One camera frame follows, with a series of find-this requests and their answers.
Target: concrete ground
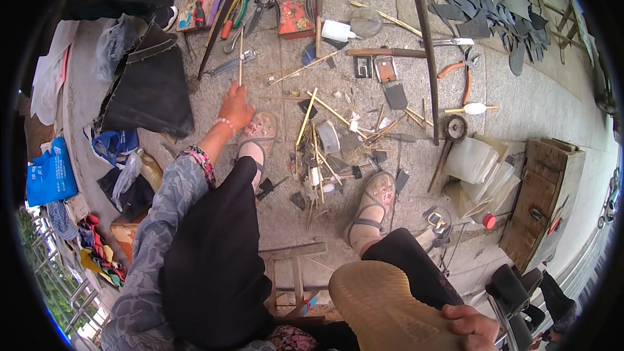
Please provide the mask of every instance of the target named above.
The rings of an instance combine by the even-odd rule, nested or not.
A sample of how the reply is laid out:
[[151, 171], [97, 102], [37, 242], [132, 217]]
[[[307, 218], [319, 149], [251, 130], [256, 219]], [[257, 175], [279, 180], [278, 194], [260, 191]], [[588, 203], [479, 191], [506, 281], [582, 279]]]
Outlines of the concrete ground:
[[[349, 19], [354, 9], [350, 0], [325, 0], [324, 18], [333, 20]], [[410, 25], [420, 28], [414, 0], [355, 0], [377, 8], [397, 17]], [[564, 8], [566, 0], [545, 0]], [[558, 23], [558, 16], [546, 10], [551, 27]], [[442, 21], [429, 14], [429, 21], [436, 37], [448, 36], [449, 30]], [[108, 84], [94, 80], [92, 57], [95, 43], [103, 26], [103, 20], [83, 21], [77, 31], [74, 48], [69, 64], [69, 77], [63, 94], [63, 120], [68, 147], [73, 156], [72, 166], [79, 182], [80, 190], [85, 193], [90, 209], [96, 213], [100, 222], [109, 225], [117, 216], [117, 211], [105, 198], [97, 185], [110, 166], [95, 158], [89, 149], [89, 142], [82, 134], [82, 126], [92, 121], [98, 114], [100, 101], [104, 97]], [[360, 126], [374, 126], [378, 113], [366, 113], [385, 103], [382, 88], [376, 79], [362, 79], [348, 82], [343, 75], [353, 74], [353, 61], [343, 53], [334, 57], [337, 68], [327, 65], [301, 72], [301, 76], [285, 80], [275, 86], [269, 86], [267, 76], [254, 78], [255, 74], [277, 68], [299, 65], [301, 51], [310, 43], [310, 38], [282, 40], [275, 31], [275, 14], [265, 12], [253, 34], [245, 36], [245, 48], [255, 49], [258, 58], [244, 66], [243, 83], [248, 87], [248, 96], [258, 111], [266, 110], [278, 119], [277, 142], [266, 164], [265, 177], [273, 182], [291, 175], [288, 168], [290, 153], [303, 119], [303, 113], [292, 101], [261, 99], [269, 96], [286, 96], [289, 91], [302, 93], [319, 89], [318, 97], [344, 116], [352, 111], [361, 115]], [[190, 33], [189, 41], [199, 58], [192, 59], [185, 54], [185, 67], [189, 77], [194, 77], [199, 68], [203, 44], [207, 32]], [[228, 61], [234, 55], [225, 55], [223, 42], [218, 42], [208, 60], [207, 69], [214, 68]], [[349, 48], [379, 47], [387, 45], [395, 48], [419, 48], [418, 39], [410, 32], [392, 25], [384, 27], [373, 38], [353, 40]], [[333, 48], [323, 44], [324, 54]], [[612, 119], [605, 116], [596, 107], [592, 95], [592, 83], [587, 54], [577, 48], [567, 48], [565, 65], [560, 62], [557, 43], [553, 41], [545, 53], [544, 62], [531, 64], [525, 57], [525, 66], [521, 76], [514, 76], [509, 69], [509, 57], [504, 52], [498, 36], [479, 40], [473, 52], [480, 54], [480, 59], [473, 70], [471, 102], [486, 105], [499, 105], [499, 110], [488, 111], [479, 116], [468, 116], [469, 134], [474, 132], [497, 137], [510, 147], [514, 166], [519, 176], [524, 165], [526, 141], [529, 138], [556, 137], [578, 144], [587, 153], [585, 168], [581, 180], [579, 195], [574, 205], [573, 215], [568, 221], [561, 243], [554, 260], [549, 264], [549, 272], [556, 276], [574, 258], [585, 244], [596, 221], [604, 200], [604, 194], [617, 159], [617, 144], [613, 141]], [[435, 49], [438, 70], [462, 59], [462, 53], [456, 47]], [[422, 98], [427, 104], [427, 113], [431, 111], [427, 64], [424, 59], [396, 58], [399, 77], [404, 85], [412, 109], [421, 111]], [[191, 98], [195, 131], [186, 139], [174, 145], [176, 151], [198, 142], [217, 118], [223, 92], [237, 78], [232, 71], [215, 78], [205, 77], [199, 83]], [[461, 105], [464, 75], [455, 71], [438, 81], [439, 107], [456, 108]], [[351, 103], [345, 99], [333, 97], [335, 91], [351, 96]], [[386, 114], [390, 119], [399, 118], [402, 113], [391, 111]], [[332, 115], [319, 107], [319, 114], [314, 121], [319, 124]], [[391, 173], [403, 168], [410, 175], [405, 188], [398, 196], [386, 221], [383, 234], [397, 228], [408, 228], [415, 236], [426, 227], [420, 216], [433, 205], [444, 206], [450, 210], [454, 232], [444, 258], [450, 270], [449, 280], [457, 291], [465, 296], [478, 293], [489, 280], [491, 274], [501, 264], [510, 262], [498, 248], [505, 224], [511, 216], [518, 189], [515, 189], [499, 210], [496, 226], [485, 230], [480, 225], [471, 224], [468, 219], [457, 219], [450, 200], [443, 195], [430, 195], [427, 186], [433, 175], [439, 158], [442, 143], [434, 146], [431, 140], [432, 130], [423, 130], [411, 121], [403, 121], [398, 131], [417, 136], [415, 144], [399, 145], [393, 141], [383, 141], [383, 148], [389, 152], [389, 159], [382, 167]], [[163, 138], [157, 133], [140, 129], [141, 146], [151, 154], [165, 169], [173, 159], [160, 145]], [[219, 163], [215, 166], [218, 182], [228, 175], [230, 159], [236, 152], [236, 140], [223, 150]], [[347, 160], [351, 164], [366, 164], [364, 158]], [[355, 215], [366, 178], [372, 174], [367, 169], [364, 179], [350, 180], [344, 194], [332, 192], [326, 195], [325, 203], [318, 207], [318, 215], [308, 225], [307, 212], [302, 212], [289, 201], [293, 192], [300, 186], [290, 179], [271, 193], [258, 205], [260, 226], [260, 248], [274, 249], [309, 244], [316, 241], [327, 242], [329, 252], [308, 257], [302, 262], [303, 282], [306, 287], [322, 287], [328, 284], [334, 269], [340, 265], [357, 260], [356, 254], [342, 241], [341, 234], [349, 220]], [[434, 261], [439, 262], [441, 252], [432, 252]], [[292, 288], [292, 272], [288, 261], [277, 266], [277, 286]]]

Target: wooden crate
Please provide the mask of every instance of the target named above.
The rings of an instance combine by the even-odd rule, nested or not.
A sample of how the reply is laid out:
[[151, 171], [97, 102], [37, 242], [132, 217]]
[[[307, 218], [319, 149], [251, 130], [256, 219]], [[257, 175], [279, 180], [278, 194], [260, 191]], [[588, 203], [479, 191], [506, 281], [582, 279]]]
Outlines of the wooden crate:
[[[526, 150], [518, 202], [499, 243], [521, 273], [555, 252], [572, 214], [585, 164], [585, 152], [556, 139], [531, 139]], [[534, 218], [533, 208], [544, 217]], [[548, 235], [550, 222], [558, 215], [560, 226]]]

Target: person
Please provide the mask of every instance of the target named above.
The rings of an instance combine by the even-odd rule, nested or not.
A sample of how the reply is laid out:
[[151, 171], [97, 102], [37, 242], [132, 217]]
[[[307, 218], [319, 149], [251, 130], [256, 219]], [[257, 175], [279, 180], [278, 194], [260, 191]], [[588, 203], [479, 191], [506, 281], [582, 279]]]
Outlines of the person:
[[[216, 187], [214, 165], [240, 129], [238, 159]], [[345, 322], [316, 329], [279, 325], [264, 306], [271, 281], [258, 255], [258, 187], [277, 124], [247, 105], [234, 82], [213, 127], [180, 153], [163, 174], [153, 205], [136, 231], [123, 293], [102, 332], [105, 350], [358, 350]], [[465, 335], [464, 349], [494, 349], [499, 325], [463, 305], [452, 285], [404, 228], [381, 238], [394, 203], [394, 177], [374, 175], [357, 216], [345, 231], [363, 261], [400, 268], [411, 295], [449, 319]]]
[[[570, 330], [574, 321], [577, 318], [577, 303], [573, 299], [566, 297], [561, 287], [557, 284], [557, 281], [546, 271], [542, 271], [542, 282], [540, 283], [540, 289], [542, 289], [542, 296], [546, 303], [546, 309], [550, 313], [550, 317], [553, 320], [553, 324], [546, 331], [539, 333], [535, 338], [535, 343], [529, 347], [529, 350], [536, 350], [541, 342], [548, 342], [546, 345], [547, 350], [556, 350], [558, 344], [564, 337], [564, 334]], [[539, 310], [541, 315], [538, 316], [536, 327], [545, 318], [544, 313], [537, 307], [530, 305]]]

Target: bottle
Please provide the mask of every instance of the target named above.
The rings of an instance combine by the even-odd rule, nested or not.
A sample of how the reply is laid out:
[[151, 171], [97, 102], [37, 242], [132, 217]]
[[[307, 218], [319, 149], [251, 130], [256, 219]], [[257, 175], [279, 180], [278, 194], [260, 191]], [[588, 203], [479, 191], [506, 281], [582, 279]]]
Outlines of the bottle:
[[325, 21], [321, 35], [330, 40], [340, 42], [347, 42], [349, 38], [356, 37], [355, 33], [351, 31], [351, 26], [329, 19]]
[[157, 192], [162, 183], [162, 169], [160, 169], [160, 166], [152, 156], [145, 153], [143, 148], [136, 151], [136, 154], [141, 158], [141, 163], [143, 164], [141, 175], [150, 183], [154, 192]]

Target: pliers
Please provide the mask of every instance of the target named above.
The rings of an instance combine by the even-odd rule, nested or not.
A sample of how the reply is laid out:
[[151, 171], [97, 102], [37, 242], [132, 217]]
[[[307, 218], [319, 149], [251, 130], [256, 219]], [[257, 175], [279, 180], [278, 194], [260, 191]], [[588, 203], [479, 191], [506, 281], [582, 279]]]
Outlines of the pliers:
[[452, 70], [456, 68], [463, 68], [463, 67], [466, 68], [465, 69], [466, 84], [464, 88], [464, 97], [462, 98], [462, 106], [468, 103], [468, 97], [470, 97], [470, 91], [471, 91], [472, 66], [474, 66], [474, 63], [476, 63], [477, 59], [479, 58], [479, 55], [476, 55], [470, 58], [471, 49], [472, 49], [472, 46], [466, 49], [466, 51], [464, 52], [464, 59], [462, 61], [458, 62], [457, 64], [451, 64], [447, 66], [437, 75], [437, 78], [441, 79], [445, 77], [447, 73], [451, 72]]

